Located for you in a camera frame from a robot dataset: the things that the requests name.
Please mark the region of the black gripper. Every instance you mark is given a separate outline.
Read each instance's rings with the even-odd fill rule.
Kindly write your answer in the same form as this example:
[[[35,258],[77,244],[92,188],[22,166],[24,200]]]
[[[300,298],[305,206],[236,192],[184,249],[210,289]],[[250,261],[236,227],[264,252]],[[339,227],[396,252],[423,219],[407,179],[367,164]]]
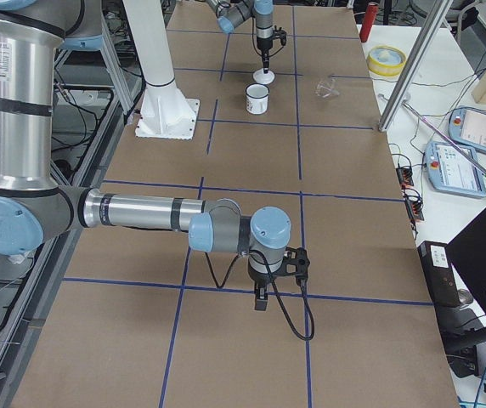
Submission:
[[[268,273],[261,273],[254,269],[250,269],[249,276],[254,281],[254,295],[255,295],[254,309],[256,311],[266,311],[268,307],[267,286],[272,281],[276,280],[278,274],[276,272],[272,272],[269,275]]]
[[[256,45],[257,49],[261,55],[262,63],[263,63],[263,73],[269,73],[269,55],[270,50],[273,47],[274,38],[273,37],[257,37]]]

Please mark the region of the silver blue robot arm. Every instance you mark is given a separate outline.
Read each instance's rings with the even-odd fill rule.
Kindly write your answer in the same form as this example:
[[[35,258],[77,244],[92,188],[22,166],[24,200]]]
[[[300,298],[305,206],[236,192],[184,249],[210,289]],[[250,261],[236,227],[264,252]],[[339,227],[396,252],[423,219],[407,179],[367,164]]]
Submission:
[[[219,28],[225,34],[232,33],[249,19],[255,26],[256,44],[263,64],[263,73],[269,74],[270,50],[274,44],[274,4],[272,1],[239,1],[232,5],[229,1],[206,0],[216,16]]]
[[[195,251],[247,258],[255,307],[288,263],[291,221],[277,207],[250,217],[229,199],[106,194],[57,184],[50,173],[54,58],[103,43],[98,1],[0,1],[0,254],[23,254],[98,225],[183,231]]]

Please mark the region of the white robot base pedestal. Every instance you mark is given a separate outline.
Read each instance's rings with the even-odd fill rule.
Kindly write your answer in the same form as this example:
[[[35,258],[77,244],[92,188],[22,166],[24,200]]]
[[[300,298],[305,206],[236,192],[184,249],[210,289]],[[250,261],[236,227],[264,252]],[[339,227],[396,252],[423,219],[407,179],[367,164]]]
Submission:
[[[128,0],[123,4],[146,83],[136,135],[192,139],[200,101],[185,98],[177,86],[161,3]]]

